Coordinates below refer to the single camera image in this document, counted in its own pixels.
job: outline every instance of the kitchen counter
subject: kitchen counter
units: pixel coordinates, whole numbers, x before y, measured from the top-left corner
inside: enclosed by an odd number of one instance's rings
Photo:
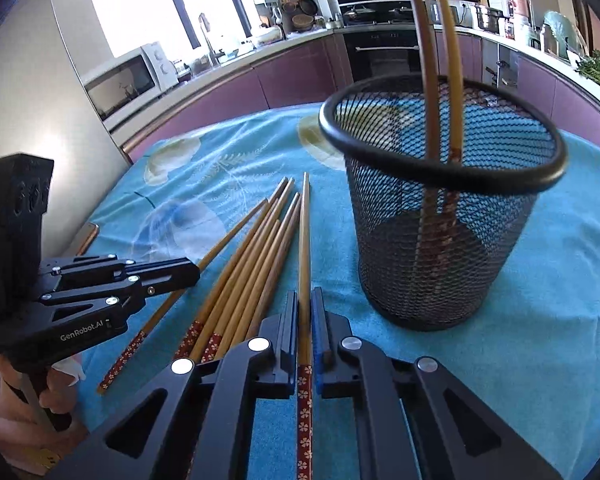
[[[434,28],[436,30],[442,29],[439,25],[435,25]],[[145,137],[149,132],[160,127],[161,124],[173,117],[188,104],[213,91],[219,85],[239,77],[245,71],[249,70],[250,67],[266,62],[267,59],[275,58],[284,51],[302,45],[303,43],[317,40],[318,38],[325,38],[333,34],[400,29],[413,30],[414,25],[357,25],[335,30],[318,30],[303,34],[295,34],[288,40],[279,41],[253,50],[252,52],[226,62],[219,67],[203,72],[192,80],[177,86],[161,96],[161,98],[153,102],[147,108],[140,110],[137,114],[132,116],[128,121],[115,129],[111,136],[118,146],[123,147],[123,149],[127,151],[129,144],[134,143],[131,140],[132,137],[136,136],[136,139],[138,137]],[[570,82],[574,88],[579,92],[586,94],[600,106],[600,86],[592,80],[578,74],[570,65],[557,57],[482,30],[474,30],[465,27],[457,27],[456,30],[461,34],[489,40],[523,54],[555,73],[559,78]]]
[[[307,41],[323,38],[332,33],[332,30],[317,30],[305,32],[303,34],[295,34],[288,40],[278,41],[277,43],[260,47],[243,56],[232,59],[221,66],[200,73],[190,81],[180,84],[166,92],[158,100],[134,114],[125,121],[125,123],[114,129],[111,133],[111,137],[118,146],[123,146],[125,142],[144,127],[159,120],[163,114],[169,112],[181,102],[187,101],[194,94],[199,94],[205,89],[213,86],[215,83],[226,80],[236,73],[240,73],[255,62],[265,60],[284,50],[306,43]]]
[[[435,25],[434,28],[436,30],[442,30],[442,26]],[[470,34],[473,36],[477,36],[479,38],[484,38],[485,40],[493,41],[495,43],[499,43],[503,46],[509,47],[511,50],[515,50],[528,58],[531,58],[535,62],[544,65],[546,68],[549,68],[553,72],[556,72],[562,78],[568,79],[572,84],[576,85],[582,91],[588,93],[593,99],[595,99],[600,104],[600,85],[591,79],[587,79],[584,76],[581,76],[577,73],[570,64],[562,61],[558,57],[552,56],[551,54],[547,54],[542,52],[536,48],[526,46],[518,43],[514,40],[508,40],[507,38],[503,38],[496,34],[492,34],[490,32],[485,32],[483,30],[475,30],[473,28],[466,27],[456,27],[456,31],[462,34]]]

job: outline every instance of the cabinet handle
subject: cabinet handle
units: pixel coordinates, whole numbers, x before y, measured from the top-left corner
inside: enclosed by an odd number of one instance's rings
[[[365,52],[367,50],[420,50],[420,47],[415,46],[357,46],[356,52]]]

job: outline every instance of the metal screw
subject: metal screw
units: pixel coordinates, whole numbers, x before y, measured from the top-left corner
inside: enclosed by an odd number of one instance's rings
[[[422,359],[418,359],[418,368],[430,374],[438,369],[438,362],[431,357],[423,357]]]
[[[262,352],[269,348],[269,340],[264,339],[263,337],[254,337],[251,341],[249,341],[249,350],[254,352]]]
[[[176,359],[173,363],[171,363],[171,371],[178,375],[188,374],[193,370],[193,367],[193,361],[191,359],[187,359],[186,357]]]
[[[344,338],[340,343],[347,350],[360,350],[362,346],[362,341],[357,337],[349,336]]]

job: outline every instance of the purple cabinet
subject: purple cabinet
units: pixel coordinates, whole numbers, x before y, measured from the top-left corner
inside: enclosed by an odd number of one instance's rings
[[[321,102],[336,91],[322,40],[309,41],[253,68],[269,108]]]
[[[447,75],[448,57],[446,56],[445,38],[442,32],[436,32],[438,51],[438,71]],[[474,81],[482,81],[482,41],[466,34],[458,34],[462,76]]]
[[[554,110],[555,83],[556,78],[552,72],[520,56],[518,95],[548,118]]]
[[[557,128],[600,146],[600,111],[571,86],[557,80],[551,119]]]
[[[129,152],[133,162],[144,155],[154,142],[169,139],[208,124],[266,110],[260,81],[254,70],[235,77],[197,99],[172,117]]]
[[[336,88],[340,90],[352,84],[353,74],[351,73],[351,63],[349,62],[344,35],[333,34],[332,36],[327,36],[324,38],[324,46],[327,49]]]

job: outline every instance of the red patterned chopstick handle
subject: red patterned chopstick handle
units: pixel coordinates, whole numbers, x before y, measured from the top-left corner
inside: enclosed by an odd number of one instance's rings
[[[196,341],[200,337],[200,332],[202,332],[203,325],[199,321],[194,321],[191,326],[187,329],[187,333],[185,334],[178,350],[174,354],[174,359],[182,359],[183,357],[189,357],[189,354],[193,350],[193,347],[196,345]]]
[[[120,370],[122,370],[131,356],[136,353],[136,350],[138,350],[138,347],[142,344],[142,341],[144,341],[145,338],[146,334],[142,330],[136,334],[136,336],[131,340],[131,343],[126,346],[125,351],[123,351],[120,357],[116,359],[116,362],[113,363],[113,366],[104,376],[104,379],[98,386],[98,393],[103,394],[106,389],[111,386],[111,383],[120,373]]]
[[[312,369],[310,365],[298,366],[298,453],[296,479],[311,480],[313,473],[314,401],[312,395]]]
[[[216,358],[216,352],[218,351],[221,341],[222,336],[213,332],[209,338],[209,342],[206,344],[205,353],[202,355],[202,359],[200,359],[201,363],[208,363]]]

